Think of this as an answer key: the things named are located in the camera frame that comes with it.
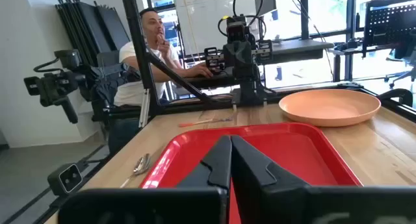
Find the whiteboard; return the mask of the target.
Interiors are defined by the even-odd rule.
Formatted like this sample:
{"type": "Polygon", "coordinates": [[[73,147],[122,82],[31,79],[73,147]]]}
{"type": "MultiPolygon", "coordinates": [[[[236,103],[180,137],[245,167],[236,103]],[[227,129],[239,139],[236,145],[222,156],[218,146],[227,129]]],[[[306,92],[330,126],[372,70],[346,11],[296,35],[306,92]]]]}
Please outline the whiteboard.
{"type": "Polygon", "coordinates": [[[223,33],[226,22],[218,21],[224,16],[231,17],[234,12],[244,15],[256,13],[255,0],[174,0],[183,51],[186,55],[203,54],[205,48],[221,49],[227,42],[223,33]]]}

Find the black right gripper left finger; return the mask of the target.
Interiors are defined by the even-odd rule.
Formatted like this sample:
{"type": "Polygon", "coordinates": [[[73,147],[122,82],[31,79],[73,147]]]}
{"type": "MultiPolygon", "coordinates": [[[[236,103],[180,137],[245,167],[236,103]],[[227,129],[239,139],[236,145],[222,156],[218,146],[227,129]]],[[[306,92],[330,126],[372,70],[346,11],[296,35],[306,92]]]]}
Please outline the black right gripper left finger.
{"type": "Polygon", "coordinates": [[[228,224],[232,143],[223,136],[174,188],[77,192],[58,224],[228,224]]]}

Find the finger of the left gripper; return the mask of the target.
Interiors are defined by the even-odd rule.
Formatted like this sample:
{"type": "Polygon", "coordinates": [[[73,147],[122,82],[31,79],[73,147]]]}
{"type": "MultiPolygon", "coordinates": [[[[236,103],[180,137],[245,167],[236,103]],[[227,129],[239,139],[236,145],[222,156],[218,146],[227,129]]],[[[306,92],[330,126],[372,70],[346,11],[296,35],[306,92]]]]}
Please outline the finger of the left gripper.
{"type": "Polygon", "coordinates": [[[261,40],[258,42],[258,61],[269,61],[272,60],[272,41],[261,40]]]}
{"type": "Polygon", "coordinates": [[[224,55],[221,50],[216,47],[208,47],[204,49],[205,65],[213,71],[222,71],[224,67],[224,55]]]}

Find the black desk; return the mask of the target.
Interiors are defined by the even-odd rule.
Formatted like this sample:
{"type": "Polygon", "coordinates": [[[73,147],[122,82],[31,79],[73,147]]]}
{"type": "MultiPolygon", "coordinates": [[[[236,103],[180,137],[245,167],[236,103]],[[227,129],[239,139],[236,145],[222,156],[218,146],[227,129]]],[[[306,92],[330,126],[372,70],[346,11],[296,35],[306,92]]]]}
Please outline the black desk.
{"type": "MultiPolygon", "coordinates": [[[[323,57],[325,49],[332,49],[333,43],[319,42],[315,40],[287,40],[280,43],[272,43],[272,60],[258,61],[258,50],[253,50],[256,64],[269,65],[294,62],[299,60],[319,59],[323,57]]],[[[194,77],[186,81],[196,88],[214,88],[219,86],[232,86],[238,84],[232,74],[232,67],[219,71],[213,78],[194,77]]]]}

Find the orange plastic plate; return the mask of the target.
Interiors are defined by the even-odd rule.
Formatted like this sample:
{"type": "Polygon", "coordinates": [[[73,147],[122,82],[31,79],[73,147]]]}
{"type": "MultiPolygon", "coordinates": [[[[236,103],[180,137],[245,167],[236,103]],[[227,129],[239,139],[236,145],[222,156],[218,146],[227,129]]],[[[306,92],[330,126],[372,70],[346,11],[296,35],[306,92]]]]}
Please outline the orange plastic plate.
{"type": "Polygon", "coordinates": [[[289,119],[317,127],[345,127],[371,119],[380,100],[359,91],[319,89],[292,93],[279,102],[289,119]]]}

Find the black pegboard panel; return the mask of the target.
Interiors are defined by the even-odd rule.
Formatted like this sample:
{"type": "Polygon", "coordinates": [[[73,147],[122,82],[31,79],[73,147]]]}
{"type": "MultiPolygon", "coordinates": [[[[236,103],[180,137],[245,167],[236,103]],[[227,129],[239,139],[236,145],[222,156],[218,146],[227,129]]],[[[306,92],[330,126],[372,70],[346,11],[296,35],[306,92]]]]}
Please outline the black pegboard panel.
{"type": "Polygon", "coordinates": [[[363,57],[370,47],[400,48],[399,58],[416,44],[416,0],[371,0],[366,4],[363,57]]]}

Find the person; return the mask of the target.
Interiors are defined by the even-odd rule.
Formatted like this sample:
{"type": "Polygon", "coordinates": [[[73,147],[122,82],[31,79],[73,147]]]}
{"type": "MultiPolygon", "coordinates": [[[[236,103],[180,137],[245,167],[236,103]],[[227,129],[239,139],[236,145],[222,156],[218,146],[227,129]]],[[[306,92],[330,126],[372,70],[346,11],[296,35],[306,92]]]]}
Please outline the person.
{"type": "MultiPolygon", "coordinates": [[[[163,21],[157,11],[146,8],[139,13],[144,36],[151,51],[166,64],[173,72],[183,78],[193,78],[199,75],[206,78],[213,77],[212,71],[201,62],[184,69],[180,64],[177,53],[170,42],[165,39],[163,21]]],[[[114,105],[140,106],[144,97],[144,87],[141,81],[133,81],[117,88],[114,105]]],[[[123,148],[139,132],[138,119],[117,119],[109,132],[109,151],[113,155],[123,148]]]]}

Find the silver metal spoon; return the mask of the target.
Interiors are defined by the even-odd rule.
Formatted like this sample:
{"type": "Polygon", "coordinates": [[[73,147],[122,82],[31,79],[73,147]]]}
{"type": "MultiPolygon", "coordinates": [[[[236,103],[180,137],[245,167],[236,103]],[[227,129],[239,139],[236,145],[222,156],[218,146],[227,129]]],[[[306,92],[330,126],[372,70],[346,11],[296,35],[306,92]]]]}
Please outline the silver metal spoon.
{"type": "Polygon", "coordinates": [[[147,172],[147,170],[150,168],[150,162],[151,162],[151,155],[149,153],[146,153],[144,156],[140,157],[133,169],[132,174],[130,174],[130,176],[120,186],[120,188],[124,188],[129,183],[130,180],[147,172]]]}

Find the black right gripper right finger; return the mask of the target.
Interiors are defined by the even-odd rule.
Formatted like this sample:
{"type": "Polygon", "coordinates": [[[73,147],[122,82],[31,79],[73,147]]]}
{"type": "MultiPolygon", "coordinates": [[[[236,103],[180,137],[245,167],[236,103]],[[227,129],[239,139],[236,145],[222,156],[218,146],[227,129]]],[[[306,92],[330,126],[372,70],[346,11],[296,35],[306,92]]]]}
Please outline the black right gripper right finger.
{"type": "Polygon", "coordinates": [[[416,224],[416,188],[312,186],[241,137],[231,141],[242,224],[416,224]]]}

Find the black table clamp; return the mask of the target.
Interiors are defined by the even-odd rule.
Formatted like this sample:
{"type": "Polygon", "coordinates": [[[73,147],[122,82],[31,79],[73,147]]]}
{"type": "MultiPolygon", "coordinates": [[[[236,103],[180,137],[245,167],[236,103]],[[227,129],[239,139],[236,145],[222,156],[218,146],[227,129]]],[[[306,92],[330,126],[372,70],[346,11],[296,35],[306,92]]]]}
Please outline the black table clamp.
{"type": "Polygon", "coordinates": [[[379,100],[386,100],[391,98],[399,98],[399,103],[402,105],[413,106],[413,94],[411,91],[398,88],[389,90],[388,92],[377,95],[379,100]]]}

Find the red plastic tray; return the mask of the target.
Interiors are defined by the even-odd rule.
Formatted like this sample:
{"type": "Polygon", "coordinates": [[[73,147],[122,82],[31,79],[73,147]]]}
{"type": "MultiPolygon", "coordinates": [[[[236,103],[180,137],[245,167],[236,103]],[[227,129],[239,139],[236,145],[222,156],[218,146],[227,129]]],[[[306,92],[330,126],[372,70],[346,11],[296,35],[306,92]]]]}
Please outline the red plastic tray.
{"type": "Polygon", "coordinates": [[[314,186],[361,186],[321,130],[301,123],[200,129],[167,143],[141,188],[173,188],[225,135],[237,135],[292,174],[314,186]]]}

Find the black folded panels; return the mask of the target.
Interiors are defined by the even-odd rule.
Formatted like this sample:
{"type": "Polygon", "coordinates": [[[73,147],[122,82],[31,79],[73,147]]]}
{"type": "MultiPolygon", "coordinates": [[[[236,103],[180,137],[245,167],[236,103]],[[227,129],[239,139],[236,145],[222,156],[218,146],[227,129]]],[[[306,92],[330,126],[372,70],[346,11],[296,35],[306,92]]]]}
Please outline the black folded panels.
{"type": "Polygon", "coordinates": [[[130,41],[114,7],[58,0],[55,9],[72,47],[78,50],[84,63],[97,66],[99,54],[119,51],[130,41]]]}

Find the black office chair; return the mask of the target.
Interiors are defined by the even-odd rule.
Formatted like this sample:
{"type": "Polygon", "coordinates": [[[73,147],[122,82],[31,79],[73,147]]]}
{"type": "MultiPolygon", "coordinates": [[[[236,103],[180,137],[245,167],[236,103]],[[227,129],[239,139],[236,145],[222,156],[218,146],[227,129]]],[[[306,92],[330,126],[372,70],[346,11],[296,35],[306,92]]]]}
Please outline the black office chair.
{"type": "Polygon", "coordinates": [[[395,82],[406,77],[411,77],[411,82],[416,80],[416,29],[409,31],[408,39],[401,43],[397,48],[390,51],[386,60],[388,61],[404,61],[405,66],[411,66],[412,69],[393,80],[389,87],[393,88],[395,82]]]}

